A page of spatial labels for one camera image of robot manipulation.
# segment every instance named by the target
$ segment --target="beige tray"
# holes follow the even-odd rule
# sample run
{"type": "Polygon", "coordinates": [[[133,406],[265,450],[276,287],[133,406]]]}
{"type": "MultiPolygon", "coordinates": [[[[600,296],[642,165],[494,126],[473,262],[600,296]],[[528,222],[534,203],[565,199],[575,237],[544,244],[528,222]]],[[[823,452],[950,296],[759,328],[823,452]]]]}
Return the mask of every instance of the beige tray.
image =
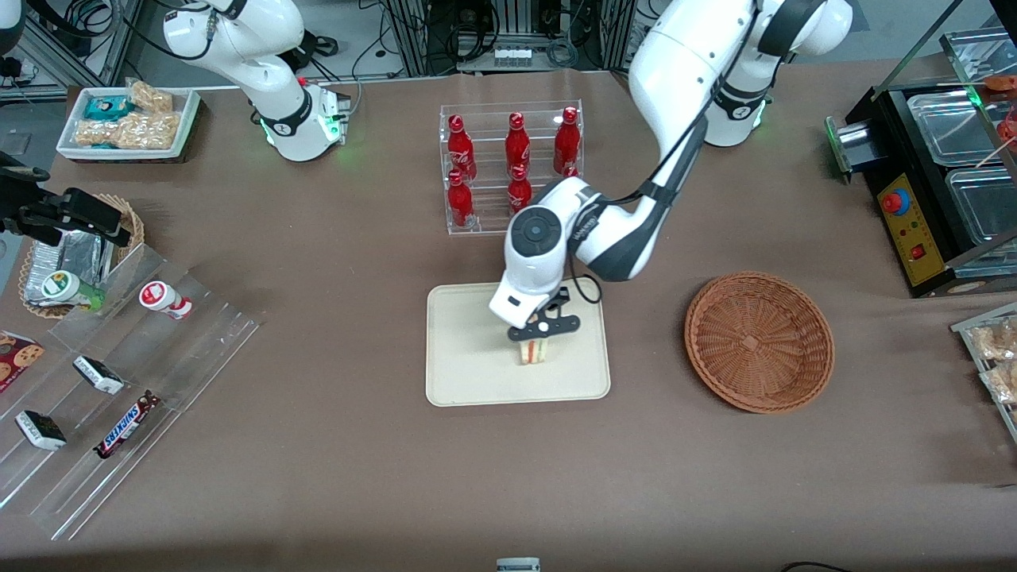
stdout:
{"type": "MultiPolygon", "coordinates": [[[[596,286],[580,279],[585,292],[596,286]]],[[[543,363],[523,365],[508,326],[487,309],[497,284],[438,286],[427,296],[427,400],[438,407],[600,399],[611,389],[600,304],[565,284],[574,334],[550,338],[543,363]]]]}

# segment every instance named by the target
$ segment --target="wrapped snack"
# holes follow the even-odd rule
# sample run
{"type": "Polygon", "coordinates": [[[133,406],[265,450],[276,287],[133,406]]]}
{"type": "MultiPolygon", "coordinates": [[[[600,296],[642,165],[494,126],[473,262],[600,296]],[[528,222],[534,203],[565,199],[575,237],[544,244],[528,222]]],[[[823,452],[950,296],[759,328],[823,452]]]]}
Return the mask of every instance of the wrapped snack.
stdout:
{"type": "Polygon", "coordinates": [[[93,121],[82,119],[74,130],[74,142],[79,146],[110,145],[117,139],[120,123],[116,121],[93,121]]]}
{"type": "Polygon", "coordinates": [[[1013,318],[969,328],[967,335],[982,359],[1017,359],[1017,320],[1013,318]]]}
{"type": "Polygon", "coordinates": [[[120,120],[113,145],[120,149],[170,149],[179,127],[179,113],[129,113],[120,120]]]}
{"type": "Polygon", "coordinates": [[[1014,394],[1017,392],[1017,363],[1007,361],[993,367],[984,374],[979,374],[982,381],[992,392],[993,398],[1004,405],[1017,404],[1014,394]]]}
{"type": "Polygon", "coordinates": [[[140,79],[128,77],[127,90],[130,94],[131,103],[145,111],[153,113],[170,113],[173,111],[172,95],[157,90],[140,79]]]}

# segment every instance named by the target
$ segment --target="snack package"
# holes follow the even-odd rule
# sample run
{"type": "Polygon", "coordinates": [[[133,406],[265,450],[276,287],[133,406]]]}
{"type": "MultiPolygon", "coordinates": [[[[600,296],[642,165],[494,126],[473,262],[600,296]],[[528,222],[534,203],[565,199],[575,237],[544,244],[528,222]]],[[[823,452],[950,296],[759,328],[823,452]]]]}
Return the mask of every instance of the snack package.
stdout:
{"type": "Polygon", "coordinates": [[[0,393],[45,352],[35,340],[0,330],[0,393]]]}
{"type": "Polygon", "coordinates": [[[116,121],[134,110],[126,96],[92,98],[84,106],[82,117],[96,121],[116,121]]]}
{"type": "Polygon", "coordinates": [[[979,374],[996,401],[1004,405],[1017,404],[1017,362],[1006,361],[984,374],[979,374]]]}
{"type": "Polygon", "coordinates": [[[1017,359],[1017,319],[1004,318],[969,328],[968,337],[982,359],[1017,359]]]}
{"type": "Polygon", "coordinates": [[[157,90],[136,77],[127,78],[127,94],[130,102],[144,111],[152,113],[173,111],[172,95],[157,90]]]}
{"type": "Polygon", "coordinates": [[[170,149],[180,127],[179,113],[128,113],[119,121],[113,145],[120,149],[170,149]]]}
{"type": "Polygon", "coordinates": [[[93,121],[82,119],[74,130],[74,142],[79,146],[111,145],[117,138],[120,123],[116,121],[93,121]]]}

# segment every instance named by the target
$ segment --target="label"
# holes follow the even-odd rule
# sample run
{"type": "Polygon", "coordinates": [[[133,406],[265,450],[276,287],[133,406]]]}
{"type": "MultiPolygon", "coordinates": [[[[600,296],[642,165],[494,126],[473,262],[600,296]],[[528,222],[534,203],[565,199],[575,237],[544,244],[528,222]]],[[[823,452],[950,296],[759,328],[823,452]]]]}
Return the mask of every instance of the label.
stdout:
{"type": "Polygon", "coordinates": [[[136,419],[140,414],[141,408],[138,404],[135,403],[134,405],[131,405],[131,408],[127,410],[127,413],[124,414],[117,425],[113,427],[113,431],[111,431],[110,434],[106,436],[106,439],[103,440],[103,446],[109,449],[110,447],[113,447],[113,445],[115,445],[117,440],[121,437],[123,439],[130,437],[130,434],[134,433],[134,430],[137,428],[137,425],[132,426],[131,423],[133,423],[134,419],[136,419]]]}

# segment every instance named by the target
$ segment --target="coca-cola bottle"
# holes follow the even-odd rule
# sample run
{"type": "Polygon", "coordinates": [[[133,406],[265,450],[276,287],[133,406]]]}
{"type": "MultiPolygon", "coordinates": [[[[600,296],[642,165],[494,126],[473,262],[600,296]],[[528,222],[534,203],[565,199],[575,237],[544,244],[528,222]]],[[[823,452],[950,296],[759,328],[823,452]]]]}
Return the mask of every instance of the coca-cola bottle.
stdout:
{"type": "Polygon", "coordinates": [[[513,165],[530,167],[530,135],[523,126],[523,114],[518,111],[508,115],[508,136],[505,137],[506,170],[513,165]]]}
{"type": "Polygon", "coordinates": [[[529,170],[526,165],[516,164],[510,170],[512,182],[508,183],[508,210],[513,215],[530,205],[533,197],[533,187],[527,180],[529,170]]]}
{"type": "Polygon", "coordinates": [[[473,155],[473,139],[463,127],[463,116],[448,117],[448,157],[452,166],[463,172],[471,181],[477,178],[477,160],[473,155]]]}
{"type": "Polygon", "coordinates": [[[576,166],[579,159],[579,144],[582,135],[579,133],[579,110],[566,107],[561,113],[561,125],[554,135],[554,172],[564,174],[565,167],[576,166]]]}
{"type": "Polygon", "coordinates": [[[448,208],[452,209],[453,223],[460,228],[470,228],[477,222],[473,214],[473,193],[465,178],[458,169],[448,173],[448,208]]]}

